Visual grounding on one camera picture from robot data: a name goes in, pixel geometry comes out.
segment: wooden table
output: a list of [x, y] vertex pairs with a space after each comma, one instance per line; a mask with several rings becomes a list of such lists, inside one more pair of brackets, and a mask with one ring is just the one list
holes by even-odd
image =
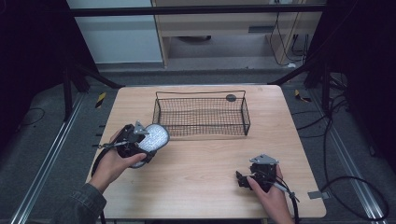
[[[253, 191], [239, 188], [235, 171], [249, 175], [262, 153], [280, 162], [284, 180], [300, 200], [300, 217], [323, 217], [321, 199], [282, 90], [278, 86], [133, 87], [119, 90], [101, 140], [125, 124], [151, 124], [156, 91], [246, 91], [247, 136], [187, 137], [171, 140], [139, 169], [127, 169], [105, 192], [108, 218], [264, 218]], [[291, 201], [288, 200], [292, 213]]]

